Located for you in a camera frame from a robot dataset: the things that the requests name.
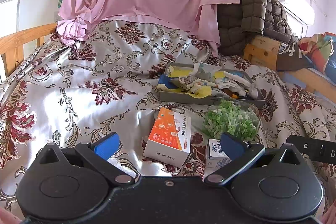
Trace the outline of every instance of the wall-mounted air conditioner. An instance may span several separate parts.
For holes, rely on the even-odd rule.
[[[314,9],[306,0],[279,0],[281,4],[306,25],[313,25]]]

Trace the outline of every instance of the clear plastic container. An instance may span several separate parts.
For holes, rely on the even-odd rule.
[[[223,98],[219,105],[208,107],[202,131],[212,139],[220,139],[223,132],[229,132],[243,141],[253,141],[260,125],[255,105]]]

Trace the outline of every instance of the wooden bed frame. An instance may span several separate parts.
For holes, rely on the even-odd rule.
[[[17,63],[24,60],[23,45],[36,39],[37,47],[44,43],[44,36],[56,31],[56,23],[43,25],[0,38],[0,55],[3,55],[5,73],[8,77],[17,67]],[[277,54],[281,42],[268,37],[256,36],[245,48],[244,59],[253,64],[260,64],[276,71]],[[336,103],[336,86],[318,73],[309,69],[286,72],[306,84],[305,90],[320,92],[332,102]]]

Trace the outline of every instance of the white box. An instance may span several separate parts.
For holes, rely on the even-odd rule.
[[[144,157],[182,167],[190,152],[191,118],[161,107]]]
[[[231,159],[221,149],[220,140],[209,139],[205,155],[207,167],[221,168],[231,162]]]

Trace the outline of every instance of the puffer jacket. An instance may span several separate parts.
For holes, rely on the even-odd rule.
[[[242,55],[257,34],[290,43],[298,40],[292,35],[287,14],[279,0],[240,0],[240,4],[217,4],[222,55]]]

